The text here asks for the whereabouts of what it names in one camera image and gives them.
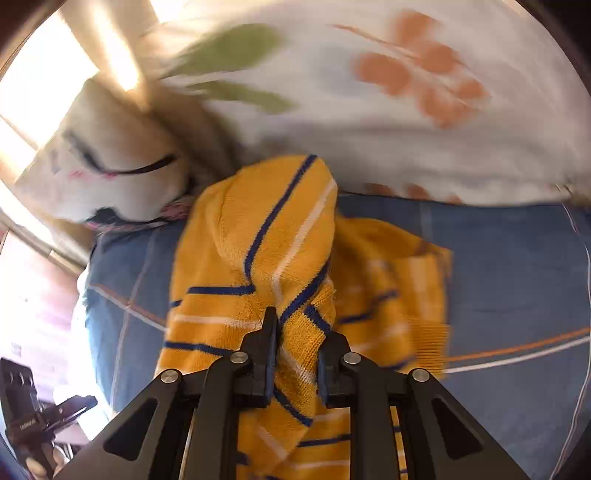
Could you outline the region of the person's left hand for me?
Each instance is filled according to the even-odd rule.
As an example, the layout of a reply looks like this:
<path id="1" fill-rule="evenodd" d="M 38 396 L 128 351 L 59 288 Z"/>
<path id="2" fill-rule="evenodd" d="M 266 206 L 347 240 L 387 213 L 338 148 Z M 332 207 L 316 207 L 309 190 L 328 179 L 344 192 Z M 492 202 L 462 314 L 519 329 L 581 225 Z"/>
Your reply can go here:
<path id="1" fill-rule="evenodd" d="M 68 462 L 64 452 L 57 446 L 43 445 L 36 457 L 27 457 L 25 465 L 34 479 L 52 479 Z"/>

